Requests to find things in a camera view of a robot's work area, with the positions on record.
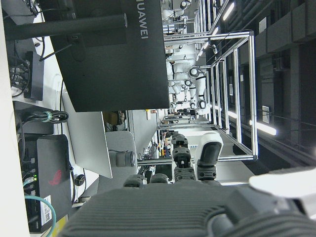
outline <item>aluminum frame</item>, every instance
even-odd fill
[[[212,40],[229,40],[229,39],[239,39],[230,49],[219,56],[212,65],[201,66],[200,68],[206,72],[207,78],[207,103],[212,105],[212,116],[209,111],[208,120],[210,121],[188,121],[188,123],[181,124],[160,124],[158,129],[184,129],[184,128],[204,128],[212,127],[218,130],[221,135],[226,136],[239,148],[241,148],[246,155],[236,155],[232,157],[220,158],[220,160],[247,160],[247,159],[257,159],[258,156],[258,135],[257,135],[257,113],[256,113],[256,90],[255,90],[255,57],[254,57],[254,36],[252,32],[236,32],[236,33],[226,33],[212,35],[211,33],[217,26],[229,0],[220,0],[221,8],[216,12],[216,8],[213,7],[213,0],[205,1],[200,0],[198,5],[198,12],[194,18],[194,33],[183,34],[183,35],[171,35],[164,37],[165,46],[175,45],[175,44],[188,44],[195,43],[197,45],[203,45],[207,41]],[[211,11],[213,10],[213,23],[211,23]],[[239,88],[239,71],[238,71],[238,48],[248,41],[249,50],[249,79],[250,79],[250,110],[251,110],[251,150],[248,149],[242,143],[241,136],[241,119],[240,119],[240,88]],[[228,108],[228,82],[227,82],[227,61],[226,57],[233,54],[234,59],[234,81],[235,81],[235,98],[236,98],[236,127],[237,127],[237,138],[235,139],[230,135],[230,121],[229,121],[229,108]],[[220,81],[223,85],[223,92],[220,88]],[[215,91],[217,97],[217,105],[215,103]],[[222,113],[224,110],[224,120],[225,125],[222,129]]]
[[[235,98],[236,103],[236,129],[237,129],[237,141],[242,144],[241,139],[241,121],[240,121],[240,93],[239,93],[239,71],[238,71],[238,51],[237,49],[248,41],[249,50],[249,81],[250,81],[250,112],[251,120],[253,121],[251,127],[251,152],[254,159],[258,156],[258,133],[257,133],[257,106],[256,106],[256,75],[255,75],[255,56],[254,56],[254,36],[250,34],[247,38],[240,39],[230,49],[223,53],[212,65],[204,66],[203,69],[210,68],[213,70],[216,68],[219,62],[225,61],[226,57],[231,53],[234,55],[234,80],[235,80]],[[227,124],[227,116],[225,115],[225,124]]]

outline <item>wire bundle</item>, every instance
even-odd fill
[[[53,124],[58,124],[66,122],[69,115],[65,111],[53,110],[44,112],[34,112],[26,118],[27,122],[51,122]]]
[[[30,63],[28,61],[22,60],[16,56],[9,57],[14,58],[15,64],[17,64],[18,61],[21,63],[9,68],[11,87],[16,87],[21,90],[20,93],[12,96],[12,98],[14,98],[22,95],[28,88],[28,85],[30,83],[31,71]]]
[[[146,149],[143,149],[143,154],[138,154],[138,160],[148,160],[148,159],[155,159],[156,155],[156,147],[155,146],[148,146]]]

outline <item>ceiling light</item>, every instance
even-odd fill
[[[206,48],[208,47],[208,45],[209,45],[209,42],[206,42],[206,43],[204,44],[203,48],[206,49]]]
[[[228,114],[228,116],[230,116],[230,117],[232,117],[234,119],[237,119],[237,114],[235,114],[234,112],[228,111],[227,114]]]
[[[218,32],[218,27],[215,28],[215,30],[213,31],[212,35],[217,34],[217,32]]]
[[[257,122],[257,129],[264,131],[268,134],[275,136],[277,134],[277,130],[273,127],[267,126],[265,124]]]
[[[229,16],[229,14],[232,12],[233,8],[235,6],[235,3],[233,2],[229,8],[227,9],[227,11],[225,12],[224,16],[223,16],[223,21],[225,21],[227,19],[227,17]]]

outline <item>computer monitor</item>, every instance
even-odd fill
[[[160,2],[40,0],[47,22],[126,13],[127,28],[51,36],[77,112],[169,108]]]

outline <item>white desk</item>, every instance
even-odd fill
[[[41,51],[42,47],[37,47],[37,53],[41,54]],[[48,55],[52,52],[53,47],[50,38],[46,37],[45,55]],[[0,202],[0,236],[24,237],[29,236],[29,231],[11,98],[11,95],[15,94],[16,91],[14,91],[14,89],[11,90],[9,83],[8,62],[2,21],[0,22],[0,55],[0,149],[3,155],[1,157],[3,166],[2,171],[4,171],[4,174],[2,173],[2,188],[7,195],[4,198],[5,201]],[[61,81],[62,77],[56,57],[52,56],[45,60],[43,101],[34,102],[32,100],[25,99],[23,95],[15,98],[15,100],[53,110],[59,110]],[[67,124],[63,124],[63,131],[70,141]],[[60,125],[54,125],[54,134],[60,134]],[[74,174],[83,174],[82,168],[75,164],[71,143],[69,143],[69,156],[70,162],[74,167]],[[86,170],[85,172],[88,188],[99,177],[99,175],[89,170]],[[83,193],[83,190],[84,185],[78,188],[78,196]]]

